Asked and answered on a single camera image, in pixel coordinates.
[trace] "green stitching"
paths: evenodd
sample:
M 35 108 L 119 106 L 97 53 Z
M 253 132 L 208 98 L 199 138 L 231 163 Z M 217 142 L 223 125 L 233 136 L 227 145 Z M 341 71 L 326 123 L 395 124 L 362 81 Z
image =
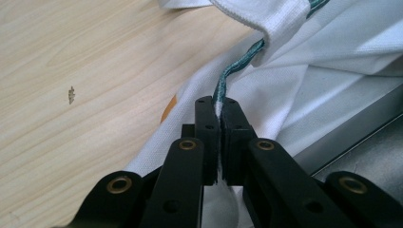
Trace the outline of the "green stitching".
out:
M 326 3 L 328 3 L 330 0 L 309 0 L 309 3 L 311 4 L 311 10 L 309 11 L 308 15 L 306 18 L 309 18 L 314 12 L 322 8 Z M 213 95 L 213 103 L 214 107 L 216 110 L 220 110 L 221 108 L 218 108 L 218 105 L 222 105 L 222 102 L 225 98 L 226 95 L 226 78 L 235 73 L 238 72 L 245 67 L 249 65 L 249 63 L 252 61 L 252 59 L 255 57 L 256 54 L 258 54 L 259 51 L 261 51 L 264 47 L 264 40 L 261 39 L 257 41 L 254 45 L 252 45 L 246 53 L 240 57 L 235 63 L 231 64 L 228 66 L 222 75 L 219 78 L 219 82 L 217 83 L 216 89 L 214 91 Z
M 309 0 L 309 3 L 311 4 L 311 10 L 309 11 L 309 13 L 306 16 L 306 18 L 309 18 L 310 16 L 312 16 L 312 14 L 314 14 L 314 12 L 316 12 L 317 10 L 322 8 L 329 1 L 330 0 Z
M 223 99 L 225 98 L 226 94 L 226 78 L 231 75 L 232 73 L 235 73 L 237 71 L 242 70 L 246 66 L 249 65 L 253 57 L 261 50 L 263 49 L 264 46 L 264 40 L 261 39 L 257 41 L 254 45 L 252 45 L 248 51 L 240 57 L 235 63 L 231 64 L 228 66 L 222 75 L 219 78 L 219 82 L 217 83 L 216 90 L 214 91 L 214 96 L 213 96 L 213 102 L 214 104 L 216 102 L 222 102 Z

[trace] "white cloth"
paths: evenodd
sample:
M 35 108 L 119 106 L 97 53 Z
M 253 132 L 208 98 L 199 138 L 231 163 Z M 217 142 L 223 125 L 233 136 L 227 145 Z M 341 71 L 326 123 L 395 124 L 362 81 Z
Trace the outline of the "white cloth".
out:
M 159 0 L 160 7 L 166 9 L 195 8 L 210 6 L 208 0 Z
M 401 0 L 333 0 L 309 19 L 305 0 L 212 2 L 257 32 L 195 72 L 126 170 L 143 176 L 162 165 L 182 124 L 194 122 L 195 100 L 212 95 L 222 71 L 261 38 L 265 49 L 228 77 L 227 96 L 240 103 L 258 136 L 276 139 L 293 156 L 403 84 L 403 77 L 388 77 L 403 76 L 403 66 L 388 67 L 403 53 Z M 222 181 L 205 187 L 202 214 L 203 227 L 253 227 L 241 188 Z

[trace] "orange stain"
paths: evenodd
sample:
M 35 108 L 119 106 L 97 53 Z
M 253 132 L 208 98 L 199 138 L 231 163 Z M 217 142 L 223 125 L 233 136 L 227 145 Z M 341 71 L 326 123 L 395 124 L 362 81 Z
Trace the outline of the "orange stain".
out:
M 171 112 L 172 108 L 175 106 L 176 103 L 177 103 L 177 99 L 176 99 L 176 95 L 175 95 L 169 102 L 168 106 L 165 108 L 165 111 L 163 112 L 163 116 L 161 117 L 161 123 L 166 119 L 169 112 Z

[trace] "screw hole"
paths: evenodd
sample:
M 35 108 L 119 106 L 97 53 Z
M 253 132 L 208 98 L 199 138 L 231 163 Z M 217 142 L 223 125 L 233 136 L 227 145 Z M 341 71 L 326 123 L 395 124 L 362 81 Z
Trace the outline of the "screw hole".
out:
M 163 209 L 166 213 L 177 213 L 181 208 L 181 203 L 177 200 L 168 200 L 163 204 Z
M 312 212 L 312 213 L 322 213 L 323 212 L 323 206 L 315 200 L 309 199 L 304 203 L 305 208 Z
M 116 180 L 113 184 L 112 187 L 117 189 L 117 188 L 124 188 L 127 185 L 126 180 Z

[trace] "wood grain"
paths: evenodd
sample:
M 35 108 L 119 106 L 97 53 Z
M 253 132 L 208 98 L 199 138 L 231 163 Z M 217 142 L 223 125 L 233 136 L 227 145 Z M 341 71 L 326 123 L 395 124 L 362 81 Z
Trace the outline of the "wood grain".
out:
M 0 227 L 66 225 L 179 86 L 249 32 L 213 7 L 1 0 Z

